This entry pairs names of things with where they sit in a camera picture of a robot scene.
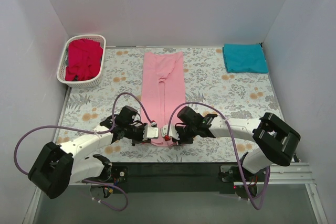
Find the pink t shirt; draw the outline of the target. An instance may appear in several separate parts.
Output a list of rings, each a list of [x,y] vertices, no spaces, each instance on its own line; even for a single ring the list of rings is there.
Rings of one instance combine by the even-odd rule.
[[[174,109],[186,102],[183,53],[156,55],[146,52],[143,60],[141,118],[147,113],[162,128]]]

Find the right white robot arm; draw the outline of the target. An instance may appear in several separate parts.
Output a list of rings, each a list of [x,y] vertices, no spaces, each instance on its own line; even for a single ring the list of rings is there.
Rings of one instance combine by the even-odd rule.
[[[287,167],[301,140],[300,134],[281,118],[266,112],[259,119],[224,120],[218,113],[202,116],[189,106],[178,114],[180,123],[170,127],[169,137],[178,145],[192,144],[195,137],[235,137],[254,142],[258,148],[239,159],[245,178],[276,164]]]

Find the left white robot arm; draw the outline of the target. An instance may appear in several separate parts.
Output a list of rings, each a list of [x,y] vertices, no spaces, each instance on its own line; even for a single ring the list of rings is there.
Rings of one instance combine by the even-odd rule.
[[[111,161],[96,151],[124,137],[133,144],[144,141],[148,124],[136,120],[137,114],[136,109],[124,106],[120,113],[100,122],[93,134],[62,144],[47,143],[28,172],[28,179],[51,199],[60,196],[71,183],[89,178],[111,180]]]

